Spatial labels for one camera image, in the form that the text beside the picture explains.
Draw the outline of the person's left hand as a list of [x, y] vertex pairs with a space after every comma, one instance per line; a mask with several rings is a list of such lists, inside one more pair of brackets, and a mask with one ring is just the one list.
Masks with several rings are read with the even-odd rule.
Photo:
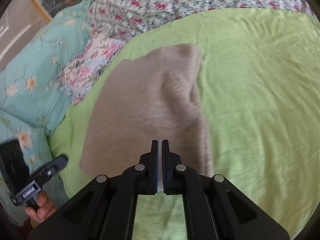
[[35, 210], [32, 207], [25, 207], [25, 213], [37, 224], [44, 222], [49, 218], [53, 213], [57, 211], [57, 206], [54, 202], [48, 197], [46, 191], [40, 191], [37, 195], [37, 205], [39, 208]]

